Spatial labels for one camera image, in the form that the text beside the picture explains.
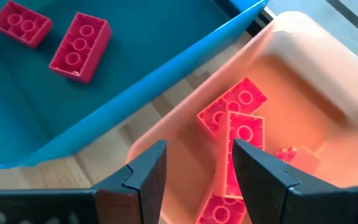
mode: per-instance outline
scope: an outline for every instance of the blue plastic bin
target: blue plastic bin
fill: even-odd
[[[0,168],[81,150],[233,43],[267,0],[244,2],[18,1],[54,27],[35,50],[0,33]],[[89,85],[48,69],[76,12],[107,19],[113,31]]]

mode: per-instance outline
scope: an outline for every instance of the small red lego piece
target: small red lego piece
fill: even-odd
[[[214,193],[221,197],[242,198],[232,159],[233,140],[243,139],[264,150],[264,119],[228,111],[220,125]]]
[[[40,44],[52,26],[49,18],[13,1],[0,10],[0,31],[31,48]]]
[[[276,157],[285,161],[285,162],[289,162],[289,161],[291,161],[291,159],[294,158],[297,151],[298,150],[295,147],[291,147],[289,149],[283,148],[276,152]]]
[[[304,146],[280,149],[276,153],[276,157],[310,175],[313,175],[320,164],[320,160]]]
[[[89,83],[111,34],[107,20],[77,12],[49,68],[67,78]]]
[[[240,224],[247,209],[243,200],[208,194],[198,214],[197,224]]]
[[[200,111],[197,122],[214,139],[218,134],[219,119],[226,110],[252,114],[266,101],[267,97],[249,78],[245,78]]]

